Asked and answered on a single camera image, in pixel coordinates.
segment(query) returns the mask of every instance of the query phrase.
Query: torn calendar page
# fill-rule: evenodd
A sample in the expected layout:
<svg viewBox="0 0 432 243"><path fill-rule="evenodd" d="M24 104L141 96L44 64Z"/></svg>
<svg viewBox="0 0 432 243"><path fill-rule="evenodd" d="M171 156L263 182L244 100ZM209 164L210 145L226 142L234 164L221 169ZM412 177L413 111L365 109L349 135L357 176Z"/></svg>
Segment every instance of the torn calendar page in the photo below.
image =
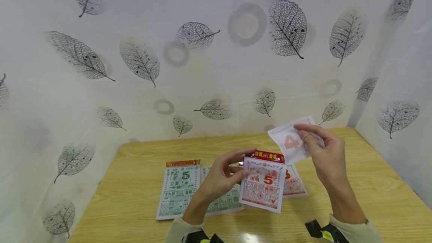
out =
<svg viewBox="0 0 432 243"><path fill-rule="evenodd" d="M309 196L302 179L293 163L287 164L285 173L285 184L283 186L283 197L306 197Z"/></svg>
<svg viewBox="0 0 432 243"><path fill-rule="evenodd" d="M269 136L278 144L281 152L285 156L286 163L295 163L311 155L309 148L300 138L298 130L294 128L295 124L300 123L315 125L312 117L306 116L268 131ZM321 137L315 133L310 132L310 134L315 138L316 143L324 147L324 140Z"/></svg>
<svg viewBox="0 0 432 243"><path fill-rule="evenodd" d="M167 162L156 220L182 216L200 183L200 160Z"/></svg>
<svg viewBox="0 0 432 243"><path fill-rule="evenodd" d="M240 202L280 214L287 171L284 156L256 150L245 156L243 168L250 175L241 181Z"/></svg>
<svg viewBox="0 0 432 243"><path fill-rule="evenodd" d="M210 168L211 166L202 169L202 181L204 181L205 177L210 171ZM210 204L205 215L215 216L220 214L227 214L241 211L244 208L245 206L239 203L239 187L237 184L235 184L229 192L227 192L225 195Z"/></svg>

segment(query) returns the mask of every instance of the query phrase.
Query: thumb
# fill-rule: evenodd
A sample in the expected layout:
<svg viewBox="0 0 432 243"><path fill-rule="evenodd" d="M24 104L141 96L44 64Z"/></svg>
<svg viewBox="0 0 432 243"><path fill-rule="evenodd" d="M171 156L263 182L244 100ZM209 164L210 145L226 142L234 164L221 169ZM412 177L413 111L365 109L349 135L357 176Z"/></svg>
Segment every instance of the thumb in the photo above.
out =
<svg viewBox="0 0 432 243"><path fill-rule="evenodd" d="M234 186L236 183L240 183L243 178L249 175L249 170L243 169L241 171L236 172L230 178L228 178L228 182L231 186Z"/></svg>
<svg viewBox="0 0 432 243"><path fill-rule="evenodd" d="M321 147L318 146L317 142L315 141L315 138L313 138L313 136L310 135L306 130L299 130L298 135L309 147L311 155L315 154L319 149L321 149Z"/></svg>

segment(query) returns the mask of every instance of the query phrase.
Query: table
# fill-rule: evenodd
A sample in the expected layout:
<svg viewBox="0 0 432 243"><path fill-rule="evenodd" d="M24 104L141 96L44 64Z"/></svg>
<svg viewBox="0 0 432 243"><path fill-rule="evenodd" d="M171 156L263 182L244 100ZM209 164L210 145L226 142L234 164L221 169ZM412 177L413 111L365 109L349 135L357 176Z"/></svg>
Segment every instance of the table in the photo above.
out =
<svg viewBox="0 0 432 243"><path fill-rule="evenodd" d="M356 130L330 131L346 141L349 180L384 242L430 242L430 209ZM267 134L124 144L69 242L164 242L172 221L157 222L155 217L165 162L200 158L205 167L225 152L250 146L279 152ZM316 218L322 226L327 224L332 210L329 198L311 158L295 165L309 197L285 199L282 214L246 206L244 211L208 217L206 233L217 233L227 243L322 242L309 237L304 223Z"/></svg>

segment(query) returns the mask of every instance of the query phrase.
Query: calendar page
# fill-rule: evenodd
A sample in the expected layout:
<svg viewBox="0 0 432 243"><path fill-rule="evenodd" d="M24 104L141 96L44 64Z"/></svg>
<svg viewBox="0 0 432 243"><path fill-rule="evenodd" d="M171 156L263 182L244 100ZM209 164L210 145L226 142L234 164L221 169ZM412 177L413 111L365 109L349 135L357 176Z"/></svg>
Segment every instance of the calendar page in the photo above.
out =
<svg viewBox="0 0 432 243"><path fill-rule="evenodd" d="M205 177L210 171L210 168L211 166L202 169L202 181L204 181ZM229 192L210 204L207 209L206 216L237 212L243 210L244 208L245 206L239 203L239 186L235 184Z"/></svg>
<svg viewBox="0 0 432 243"><path fill-rule="evenodd" d="M296 161L303 160L311 155L309 148L300 138L298 130L294 128L295 124L300 123L315 125L312 117L307 116L268 131L269 136L278 144L280 151L285 156L287 164L295 163ZM315 138L316 143L324 147L324 141L321 137L315 133L310 132L310 134Z"/></svg>
<svg viewBox="0 0 432 243"><path fill-rule="evenodd" d="M156 220L182 216L200 183L200 160L167 162Z"/></svg>
<svg viewBox="0 0 432 243"><path fill-rule="evenodd" d="M283 197L294 198L294 197L306 197L309 196L302 179L297 172L294 164L288 164L286 166L285 173L285 184L283 186Z"/></svg>
<svg viewBox="0 0 432 243"><path fill-rule="evenodd" d="M250 175L241 181L240 202L281 213L287 166L282 154L256 150L244 158Z"/></svg>

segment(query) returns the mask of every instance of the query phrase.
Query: sleeve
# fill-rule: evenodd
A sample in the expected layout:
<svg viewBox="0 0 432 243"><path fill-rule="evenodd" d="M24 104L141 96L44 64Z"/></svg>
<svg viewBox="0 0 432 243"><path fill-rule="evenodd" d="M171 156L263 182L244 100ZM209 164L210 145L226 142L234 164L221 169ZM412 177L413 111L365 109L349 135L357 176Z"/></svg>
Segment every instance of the sleeve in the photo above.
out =
<svg viewBox="0 0 432 243"><path fill-rule="evenodd" d="M191 225L185 222L181 217L177 217L171 225L165 243L181 243L185 235L202 230L204 230L204 223Z"/></svg>
<svg viewBox="0 0 432 243"><path fill-rule="evenodd" d="M370 220L366 224L343 223L330 214L330 224L335 226L349 243L383 243L383 238Z"/></svg>

